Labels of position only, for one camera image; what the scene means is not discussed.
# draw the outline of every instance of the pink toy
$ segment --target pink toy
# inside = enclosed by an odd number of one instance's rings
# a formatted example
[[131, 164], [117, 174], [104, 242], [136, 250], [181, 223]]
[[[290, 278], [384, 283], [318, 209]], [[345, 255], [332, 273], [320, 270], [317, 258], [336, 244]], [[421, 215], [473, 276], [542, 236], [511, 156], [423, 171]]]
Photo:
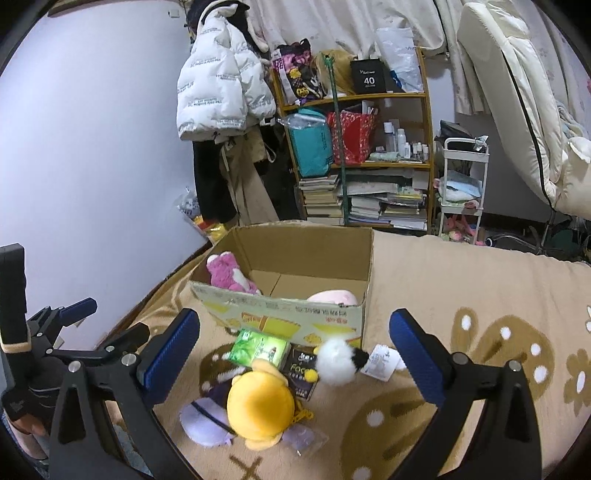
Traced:
[[334, 303], [336, 305], [357, 305], [357, 299], [349, 290], [325, 290], [314, 293], [307, 301]]
[[[453, 242], [462, 242], [464, 240], [464, 234], [471, 237], [477, 235], [477, 231], [470, 227], [468, 220], [463, 215], [460, 220], [457, 219], [457, 215], [452, 215], [451, 218], [445, 218], [443, 224], [443, 231], [449, 233], [449, 239]], [[478, 240], [476, 245], [484, 246], [484, 242]]]
[[212, 275], [212, 286], [214, 287], [255, 295], [261, 294], [254, 282], [244, 276], [232, 252], [210, 255], [207, 259], [207, 269]]

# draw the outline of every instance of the stacked books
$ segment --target stacked books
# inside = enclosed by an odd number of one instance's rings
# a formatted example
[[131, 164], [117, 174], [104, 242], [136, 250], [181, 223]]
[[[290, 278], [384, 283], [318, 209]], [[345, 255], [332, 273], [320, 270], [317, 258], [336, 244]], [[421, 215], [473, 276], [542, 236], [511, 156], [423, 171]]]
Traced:
[[386, 195], [380, 218], [396, 228], [427, 231], [425, 199], [426, 194], [421, 190], [399, 187], [397, 192]]
[[413, 188], [413, 179], [397, 171], [353, 171], [347, 182], [349, 219], [407, 230], [427, 230], [426, 193]]
[[382, 205], [378, 199], [369, 196], [354, 196], [351, 198], [350, 216], [365, 220], [379, 220]]
[[337, 196], [339, 176], [301, 179], [298, 187], [304, 195], [304, 206], [309, 222], [342, 225], [342, 200]]

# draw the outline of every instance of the black snack package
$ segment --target black snack package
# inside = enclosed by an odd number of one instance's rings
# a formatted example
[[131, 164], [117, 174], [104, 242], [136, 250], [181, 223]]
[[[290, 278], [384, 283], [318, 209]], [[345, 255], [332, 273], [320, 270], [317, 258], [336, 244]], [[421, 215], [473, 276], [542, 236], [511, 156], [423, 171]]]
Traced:
[[309, 400], [316, 387], [316, 382], [309, 383], [304, 379], [306, 370], [316, 367], [316, 356], [308, 349], [292, 346], [281, 372], [287, 377], [290, 389], [296, 397]]

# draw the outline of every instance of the wooden bookshelf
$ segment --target wooden bookshelf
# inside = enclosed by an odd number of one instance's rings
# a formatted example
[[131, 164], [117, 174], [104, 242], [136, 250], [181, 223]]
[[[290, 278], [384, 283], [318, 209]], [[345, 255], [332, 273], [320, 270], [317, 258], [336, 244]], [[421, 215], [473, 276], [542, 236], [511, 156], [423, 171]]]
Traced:
[[[417, 170], [431, 169], [431, 162], [429, 163], [414, 163], [414, 162], [391, 162], [391, 161], [365, 161], [357, 165], [345, 165], [346, 168], [416, 168]], [[332, 170], [340, 170], [340, 165], [333, 163], [330, 168]]]
[[[339, 102], [359, 102], [361, 100], [381, 100], [384, 98], [424, 98], [425, 93], [369, 93], [365, 95], [346, 95], [339, 97]], [[333, 99], [330, 98], [323, 98], [322, 100], [313, 100], [311, 102], [306, 102], [306, 107], [308, 106], [317, 106], [317, 105], [327, 105], [332, 104]], [[304, 105], [301, 107], [299, 105], [285, 105], [283, 110], [286, 112], [297, 110], [298, 108], [303, 108]]]
[[[425, 70], [425, 63], [424, 63], [424, 54], [423, 50], [420, 47], [417, 47], [417, 54], [418, 54], [418, 63], [419, 68], [421, 70], [421, 77], [423, 79], [423, 88], [424, 91], [420, 93], [371, 93], [366, 95], [347, 95], [347, 96], [340, 96], [338, 97], [339, 103], [345, 102], [359, 102], [361, 100], [381, 100], [386, 98], [408, 98], [408, 99], [415, 99], [416, 101], [421, 102], [421, 121], [408, 121], [404, 119], [400, 119], [400, 126], [404, 129], [417, 129], [423, 132], [423, 143], [429, 146], [429, 161], [427, 163], [404, 163], [404, 162], [373, 162], [373, 161], [366, 161], [360, 163], [358, 165], [347, 165], [347, 168], [415, 168], [418, 170], [428, 170], [429, 171], [429, 185], [427, 189], [427, 230], [433, 223], [433, 213], [435, 207], [435, 192], [433, 189], [433, 179], [434, 179], [434, 155], [435, 155], [435, 148], [434, 148], [434, 140], [433, 140], [433, 121], [431, 120], [431, 101], [429, 97], [429, 88], [427, 83], [427, 74]], [[285, 96], [283, 94], [283, 89], [281, 86], [281, 82], [274, 70], [271, 71], [272, 83], [273, 83], [273, 90], [275, 93], [275, 100], [277, 102], [277, 113], [279, 116], [287, 116], [289, 113], [292, 113], [299, 108], [303, 107], [312, 107], [312, 106], [320, 106], [320, 105], [332, 105], [333, 99], [332, 98], [324, 98], [322, 100], [315, 100], [312, 102], [306, 102], [305, 105], [286, 105], [285, 104]], [[287, 127], [285, 128], [285, 134], [287, 136], [287, 144], [290, 150], [291, 162], [294, 169], [295, 179], [297, 181], [300, 180], [300, 171], [297, 164], [297, 159], [294, 154], [293, 146], [291, 145], [291, 137], [287, 131]], [[333, 164], [331, 166], [331, 170], [340, 169], [340, 166]], [[303, 203], [303, 197], [301, 191], [298, 189], [300, 200]], [[349, 226], [371, 226], [373, 228], [382, 228], [382, 229], [398, 229], [397, 227], [381, 224], [381, 223], [357, 223], [357, 222], [349, 222]]]

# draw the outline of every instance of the white pom pom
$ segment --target white pom pom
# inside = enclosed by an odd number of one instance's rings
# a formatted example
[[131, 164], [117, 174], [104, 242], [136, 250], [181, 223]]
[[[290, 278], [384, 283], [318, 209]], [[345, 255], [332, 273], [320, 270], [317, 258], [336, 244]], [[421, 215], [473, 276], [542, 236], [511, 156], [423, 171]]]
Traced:
[[355, 378], [353, 347], [340, 338], [323, 343], [316, 355], [316, 371], [321, 382], [334, 387], [350, 383]]

